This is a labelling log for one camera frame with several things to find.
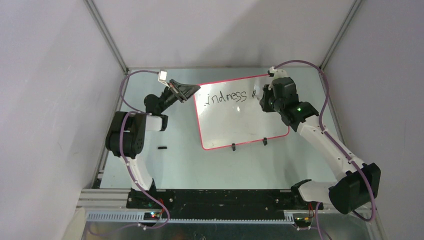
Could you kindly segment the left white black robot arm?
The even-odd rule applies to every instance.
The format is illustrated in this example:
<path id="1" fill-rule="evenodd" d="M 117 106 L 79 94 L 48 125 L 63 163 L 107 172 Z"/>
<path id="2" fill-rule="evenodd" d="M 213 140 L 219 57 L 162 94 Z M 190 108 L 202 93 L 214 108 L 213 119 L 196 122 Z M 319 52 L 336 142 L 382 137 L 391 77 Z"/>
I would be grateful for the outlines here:
<path id="1" fill-rule="evenodd" d="M 171 79 L 161 95 L 149 94 L 144 98 L 145 111 L 117 111 L 105 138 L 105 147 L 114 156 L 121 158 L 132 180 L 132 188 L 142 191 L 138 201 L 145 208 L 153 208 L 158 194 L 150 188 L 154 179 L 145 161 L 138 156 L 146 141 L 146 132 L 163 132 L 168 127 L 169 117 L 164 114 L 176 102 L 185 103 L 201 89 L 196 84 L 183 84 Z"/>

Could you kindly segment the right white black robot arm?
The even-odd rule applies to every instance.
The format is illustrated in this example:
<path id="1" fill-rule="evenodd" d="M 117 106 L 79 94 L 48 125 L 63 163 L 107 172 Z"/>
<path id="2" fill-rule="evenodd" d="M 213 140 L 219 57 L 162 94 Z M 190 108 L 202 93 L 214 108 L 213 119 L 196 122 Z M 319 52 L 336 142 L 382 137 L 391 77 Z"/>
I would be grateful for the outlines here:
<path id="1" fill-rule="evenodd" d="M 354 155 L 322 124 L 322 117 L 307 101 L 300 101 L 297 87 L 290 77 L 280 77 L 262 88 L 259 104 L 265 113 L 278 113 L 282 122 L 310 143 L 329 166 L 336 181 L 317 182 L 311 179 L 295 184 L 291 204 L 304 209 L 310 202 L 331 204 L 341 214 L 357 214 L 357 209 L 371 204 L 377 210 L 381 170 L 375 163 L 367 164 Z"/>

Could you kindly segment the pink framed whiteboard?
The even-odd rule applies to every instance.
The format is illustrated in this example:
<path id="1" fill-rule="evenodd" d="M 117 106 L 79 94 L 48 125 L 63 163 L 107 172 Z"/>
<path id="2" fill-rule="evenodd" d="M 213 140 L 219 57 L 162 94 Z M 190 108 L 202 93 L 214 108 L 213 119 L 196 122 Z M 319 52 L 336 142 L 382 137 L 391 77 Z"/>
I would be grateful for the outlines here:
<path id="1" fill-rule="evenodd" d="M 232 143 L 287 136 L 290 128 L 280 116 L 263 112 L 254 98 L 271 80 L 260 74 L 199 84 L 194 107 L 201 147 L 216 150 Z"/>

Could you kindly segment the white whiteboard marker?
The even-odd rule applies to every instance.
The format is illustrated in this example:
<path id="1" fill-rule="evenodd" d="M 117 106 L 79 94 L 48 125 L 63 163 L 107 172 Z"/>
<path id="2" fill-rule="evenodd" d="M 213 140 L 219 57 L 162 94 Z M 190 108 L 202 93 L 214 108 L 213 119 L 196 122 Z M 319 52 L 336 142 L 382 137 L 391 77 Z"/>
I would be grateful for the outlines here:
<path id="1" fill-rule="evenodd" d="M 255 94 L 254 98 L 256 98 L 259 101 L 262 97 L 260 95 Z"/>

